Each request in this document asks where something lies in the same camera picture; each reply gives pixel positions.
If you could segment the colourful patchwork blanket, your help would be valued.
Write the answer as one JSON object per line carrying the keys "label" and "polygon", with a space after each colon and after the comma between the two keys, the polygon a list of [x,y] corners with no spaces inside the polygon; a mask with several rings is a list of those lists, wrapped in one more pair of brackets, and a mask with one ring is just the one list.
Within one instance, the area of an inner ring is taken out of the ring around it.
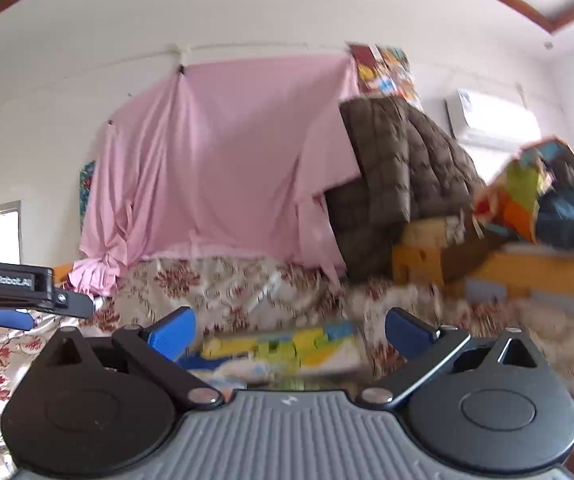
{"label": "colourful patchwork blanket", "polygon": [[488,230],[536,244],[540,198],[553,184],[574,188],[574,151],[556,136],[522,146],[474,196],[473,218]]}

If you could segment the grey tray with parrot picture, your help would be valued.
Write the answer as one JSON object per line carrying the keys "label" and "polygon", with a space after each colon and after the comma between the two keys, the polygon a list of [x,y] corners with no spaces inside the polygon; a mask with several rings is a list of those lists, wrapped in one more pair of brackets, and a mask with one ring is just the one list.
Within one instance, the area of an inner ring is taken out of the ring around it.
{"label": "grey tray with parrot picture", "polygon": [[370,375],[366,342],[353,321],[206,337],[178,365],[221,390],[326,388]]}

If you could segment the dark brown printed cloth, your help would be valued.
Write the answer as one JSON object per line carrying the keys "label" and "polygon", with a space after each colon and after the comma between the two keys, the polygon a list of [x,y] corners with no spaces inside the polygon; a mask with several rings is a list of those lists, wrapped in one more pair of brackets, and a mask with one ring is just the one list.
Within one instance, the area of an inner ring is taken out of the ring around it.
{"label": "dark brown printed cloth", "polygon": [[442,282],[448,284],[465,278],[508,240],[507,236],[485,232],[482,237],[474,236],[462,244],[444,248],[440,257]]}

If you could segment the brown quilted jacket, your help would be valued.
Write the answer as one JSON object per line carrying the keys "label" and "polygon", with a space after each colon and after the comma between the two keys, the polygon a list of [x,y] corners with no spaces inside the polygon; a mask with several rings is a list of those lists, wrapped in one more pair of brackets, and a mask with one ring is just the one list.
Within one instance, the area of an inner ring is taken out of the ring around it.
{"label": "brown quilted jacket", "polygon": [[454,216],[484,185],[469,154],[429,116],[399,96],[340,105],[360,167],[325,193],[346,275],[392,273],[392,246],[409,222]]}

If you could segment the floral satin bedspread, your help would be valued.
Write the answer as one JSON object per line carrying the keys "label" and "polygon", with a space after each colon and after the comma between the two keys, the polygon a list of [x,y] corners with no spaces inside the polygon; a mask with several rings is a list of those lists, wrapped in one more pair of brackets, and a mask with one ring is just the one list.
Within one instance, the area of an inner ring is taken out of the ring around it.
{"label": "floral satin bedspread", "polygon": [[[352,318],[362,324],[367,373],[375,378],[402,364],[383,333],[384,316],[392,307],[431,325],[462,326],[479,337],[517,326],[530,335],[574,397],[574,316],[556,307],[534,299],[455,300],[434,286],[398,286],[384,278],[333,290],[317,271],[270,259],[138,264],[112,297],[98,302],[95,316],[78,326],[87,336],[107,336],[128,323],[149,325],[183,306],[195,310],[203,337]],[[574,473],[574,451],[567,467]]]}

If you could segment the colourful wall poster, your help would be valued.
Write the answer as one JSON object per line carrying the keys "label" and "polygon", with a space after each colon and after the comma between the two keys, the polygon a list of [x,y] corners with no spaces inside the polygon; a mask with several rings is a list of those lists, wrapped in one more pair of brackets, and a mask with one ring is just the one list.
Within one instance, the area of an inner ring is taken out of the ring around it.
{"label": "colourful wall poster", "polygon": [[348,44],[360,92],[368,96],[399,96],[422,110],[409,60],[404,50],[378,44]]}

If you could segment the pink hanging sheet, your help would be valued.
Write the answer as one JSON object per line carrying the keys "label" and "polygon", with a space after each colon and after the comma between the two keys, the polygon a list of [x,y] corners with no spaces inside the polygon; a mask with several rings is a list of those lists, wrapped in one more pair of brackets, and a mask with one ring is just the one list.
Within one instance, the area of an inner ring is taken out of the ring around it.
{"label": "pink hanging sheet", "polygon": [[340,278],[325,195],[360,173],[340,114],[357,92],[351,58],[320,54],[191,65],[131,98],[104,125],[72,285],[221,256]]}

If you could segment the colourful poster behind sheet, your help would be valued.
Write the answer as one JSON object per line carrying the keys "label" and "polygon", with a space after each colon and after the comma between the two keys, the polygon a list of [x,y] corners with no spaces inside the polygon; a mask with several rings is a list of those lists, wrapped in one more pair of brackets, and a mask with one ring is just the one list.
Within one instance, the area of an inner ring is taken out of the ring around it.
{"label": "colourful poster behind sheet", "polygon": [[78,215],[80,216],[80,226],[84,224],[95,166],[96,162],[91,160],[82,167],[78,174]]}

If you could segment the dark blue jeans pile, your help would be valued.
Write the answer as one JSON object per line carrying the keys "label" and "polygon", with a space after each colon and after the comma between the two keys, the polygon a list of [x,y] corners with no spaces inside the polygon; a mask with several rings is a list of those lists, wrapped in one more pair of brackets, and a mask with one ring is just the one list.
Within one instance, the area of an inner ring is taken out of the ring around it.
{"label": "dark blue jeans pile", "polygon": [[557,249],[574,250],[574,158],[559,156],[547,168],[552,185],[538,199],[536,239]]}

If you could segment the white wall air conditioner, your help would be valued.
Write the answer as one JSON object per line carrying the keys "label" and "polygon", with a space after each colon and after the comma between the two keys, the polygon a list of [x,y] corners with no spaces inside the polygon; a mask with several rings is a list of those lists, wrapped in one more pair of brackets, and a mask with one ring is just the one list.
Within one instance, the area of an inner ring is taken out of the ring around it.
{"label": "white wall air conditioner", "polygon": [[445,104],[454,137],[462,143],[509,152],[542,138],[535,115],[521,104],[466,89]]}

